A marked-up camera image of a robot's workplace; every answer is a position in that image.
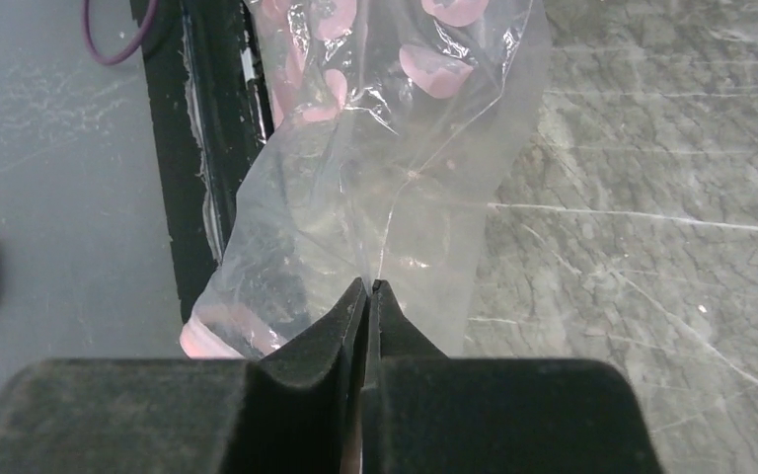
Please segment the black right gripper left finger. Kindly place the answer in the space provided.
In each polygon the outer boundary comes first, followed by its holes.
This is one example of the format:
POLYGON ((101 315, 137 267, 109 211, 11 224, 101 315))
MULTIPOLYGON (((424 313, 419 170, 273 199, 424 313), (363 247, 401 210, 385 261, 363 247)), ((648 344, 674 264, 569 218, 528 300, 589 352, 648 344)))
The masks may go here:
POLYGON ((360 279, 248 359, 49 359, 0 392, 0 473, 356 473, 360 279))

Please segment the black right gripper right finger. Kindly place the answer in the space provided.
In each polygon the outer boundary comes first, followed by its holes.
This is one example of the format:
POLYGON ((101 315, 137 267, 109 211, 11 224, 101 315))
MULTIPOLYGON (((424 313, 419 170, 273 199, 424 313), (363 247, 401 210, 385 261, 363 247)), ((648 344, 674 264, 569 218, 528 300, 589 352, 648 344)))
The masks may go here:
POLYGON ((633 388, 586 358, 452 358, 391 285, 365 315, 366 473, 658 473, 633 388))

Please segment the clear zip top bag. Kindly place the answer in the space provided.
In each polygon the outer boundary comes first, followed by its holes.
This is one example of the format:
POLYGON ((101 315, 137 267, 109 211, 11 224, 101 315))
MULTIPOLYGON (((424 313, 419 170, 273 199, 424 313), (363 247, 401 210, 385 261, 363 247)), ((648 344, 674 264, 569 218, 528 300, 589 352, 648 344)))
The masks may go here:
POLYGON ((258 358, 388 281, 463 349, 487 204, 538 124, 539 1, 252 1, 275 129, 180 343, 258 358))

